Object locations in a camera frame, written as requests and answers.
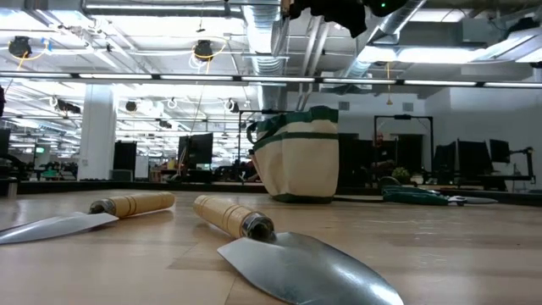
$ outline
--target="green handle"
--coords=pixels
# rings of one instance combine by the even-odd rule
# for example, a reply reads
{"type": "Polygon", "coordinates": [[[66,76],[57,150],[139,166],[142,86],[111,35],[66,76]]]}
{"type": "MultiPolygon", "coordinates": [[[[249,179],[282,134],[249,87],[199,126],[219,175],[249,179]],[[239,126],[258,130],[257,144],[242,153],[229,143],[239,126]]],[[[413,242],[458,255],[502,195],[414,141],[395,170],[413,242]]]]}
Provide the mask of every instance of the green handle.
{"type": "Polygon", "coordinates": [[[386,202],[408,204],[447,206],[448,197],[417,187],[386,186],[383,189],[383,199],[386,202]]]}

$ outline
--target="fluorescent light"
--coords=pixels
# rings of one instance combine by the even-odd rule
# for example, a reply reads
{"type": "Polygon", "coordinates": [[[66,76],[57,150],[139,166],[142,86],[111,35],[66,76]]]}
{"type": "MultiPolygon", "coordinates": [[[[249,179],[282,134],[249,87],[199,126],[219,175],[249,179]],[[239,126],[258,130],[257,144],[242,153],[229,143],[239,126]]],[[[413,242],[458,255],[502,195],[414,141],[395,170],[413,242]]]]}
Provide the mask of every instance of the fluorescent light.
{"type": "Polygon", "coordinates": [[[70,140],[70,139],[62,139],[62,142],[71,143],[71,144],[79,144],[79,141],[70,140]]]}
{"type": "Polygon", "coordinates": [[[19,125],[19,126],[23,126],[23,127],[40,128],[40,126],[37,123],[32,122],[31,120],[28,120],[28,119],[11,119],[11,121],[15,125],[19,125]]]}
{"type": "Polygon", "coordinates": [[[491,88],[525,88],[525,89],[540,89],[542,88],[541,83],[527,83],[527,82],[486,82],[484,84],[486,87],[491,88]]]}
{"type": "Polygon", "coordinates": [[[34,147],[35,144],[10,144],[11,147],[34,147]]]}
{"type": "Polygon", "coordinates": [[[43,141],[58,141],[58,139],[49,138],[49,137],[41,137],[40,139],[42,139],[43,141]]]}
{"type": "Polygon", "coordinates": [[[500,55],[511,51],[513,48],[519,47],[521,44],[533,37],[534,36],[527,35],[522,37],[508,38],[505,41],[496,43],[493,46],[486,48],[473,60],[497,59],[500,55]]]}
{"type": "Polygon", "coordinates": [[[103,53],[101,52],[96,52],[94,53],[94,55],[96,55],[96,57],[100,58],[104,63],[112,66],[113,68],[115,69],[120,69],[119,66],[114,63],[111,59],[109,59],[107,56],[105,56],[103,53]]]}
{"type": "Polygon", "coordinates": [[[281,76],[243,76],[243,81],[287,81],[287,82],[314,82],[313,77],[281,77],[281,76]]]}
{"type": "Polygon", "coordinates": [[[465,64],[474,60],[477,51],[458,47],[408,47],[399,52],[402,63],[465,64]]]}
{"type": "Polygon", "coordinates": [[[150,80],[152,75],[122,75],[122,74],[79,74],[81,78],[115,79],[115,80],[150,80]]]}
{"type": "Polygon", "coordinates": [[[394,62],[396,60],[397,54],[395,54],[395,50],[389,47],[367,46],[357,55],[357,61],[363,63],[394,62]]]}
{"type": "Polygon", "coordinates": [[[372,80],[372,79],[339,79],[324,78],[323,82],[332,84],[364,84],[364,85],[394,85],[395,80],[372,80]]]}
{"type": "Polygon", "coordinates": [[[516,60],[517,63],[538,63],[540,61],[542,61],[542,47],[516,60]]]}
{"type": "Polygon", "coordinates": [[[405,85],[421,86],[475,86],[476,81],[405,80],[405,85]]]}
{"type": "Polygon", "coordinates": [[[232,76],[219,75],[160,75],[163,80],[233,80],[232,76]]]}
{"type": "Polygon", "coordinates": [[[3,112],[4,112],[4,113],[11,113],[11,114],[23,114],[23,113],[20,112],[19,110],[17,110],[17,109],[11,109],[11,108],[9,108],[9,107],[5,107],[5,108],[3,109],[3,112]]]}
{"type": "Polygon", "coordinates": [[[89,4],[85,6],[86,9],[137,9],[137,10],[171,10],[171,9],[190,9],[190,10],[213,10],[216,9],[215,7],[208,7],[208,6],[191,6],[191,5],[114,5],[114,4],[89,4]]]}
{"type": "Polygon", "coordinates": [[[29,73],[29,72],[0,72],[2,77],[32,77],[32,78],[70,78],[67,73],[29,73]]]}

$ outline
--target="white column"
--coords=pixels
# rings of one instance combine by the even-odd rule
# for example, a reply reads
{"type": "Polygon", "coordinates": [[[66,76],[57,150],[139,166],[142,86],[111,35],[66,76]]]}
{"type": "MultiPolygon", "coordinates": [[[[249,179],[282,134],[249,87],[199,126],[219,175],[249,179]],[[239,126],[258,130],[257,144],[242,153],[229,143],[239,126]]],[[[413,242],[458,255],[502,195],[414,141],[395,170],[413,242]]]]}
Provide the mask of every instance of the white column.
{"type": "Polygon", "coordinates": [[[117,101],[111,85],[86,85],[77,179],[109,179],[113,169],[117,101]]]}

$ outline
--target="green trim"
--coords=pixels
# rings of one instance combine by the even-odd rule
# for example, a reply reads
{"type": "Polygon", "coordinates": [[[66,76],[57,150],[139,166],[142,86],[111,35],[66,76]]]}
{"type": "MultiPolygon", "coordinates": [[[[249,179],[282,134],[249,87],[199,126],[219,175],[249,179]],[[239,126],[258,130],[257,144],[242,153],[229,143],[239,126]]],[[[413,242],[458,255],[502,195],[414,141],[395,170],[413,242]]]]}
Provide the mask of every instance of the green trim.
{"type": "Polygon", "coordinates": [[[339,140],[339,135],[320,133],[320,132],[284,132],[277,136],[270,136],[262,139],[254,144],[254,151],[268,145],[274,141],[283,141],[286,139],[324,139],[324,140],[339,140]]]}
{"type": "Polygon", "coordinates": [[[316,106],[308,109],[308,111],[306,112],[276,115],[271,119],[266,119],[263,122],[258,122],[257,132],[260,133],[270,130],[279,130],[290,123],[310,123],[314,120],[319,119],[326,119],[331,121],[332,123],[337,124],[339,122],[339,110],[332,109],[326,106],[316,106]]]}
{"type": "Polygon", "coordinates": [[[272,196],[272,198],[279,202],[285,203],[331,203],[333,196],[331,197],[315,197],[315,196],[297,196],[289,193],[272,196]]]}

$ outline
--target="wooden floor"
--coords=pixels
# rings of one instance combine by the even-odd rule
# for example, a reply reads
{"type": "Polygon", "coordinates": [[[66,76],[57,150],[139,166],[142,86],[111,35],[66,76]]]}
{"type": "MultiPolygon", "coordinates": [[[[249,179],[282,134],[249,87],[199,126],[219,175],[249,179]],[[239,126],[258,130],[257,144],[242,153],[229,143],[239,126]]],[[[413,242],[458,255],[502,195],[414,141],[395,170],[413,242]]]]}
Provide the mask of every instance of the wooden floor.
{"type": "MultiPolygon", "coordinates": [[[[0,229],[85,212],[93,200],[132,191],[20,196],[0,202],[0,229]]],[[[6,305],[281,304],[217,254],[230,238],[191,209],[174,208],[84,234],[0,247],[6,305]]],[[[277,231],[328,242],[380,272],[405,304],[542,304],[542,209],[419,207],[334,202],[295,206],[266,195],[215,194],[258,208],[277,231]]]]}

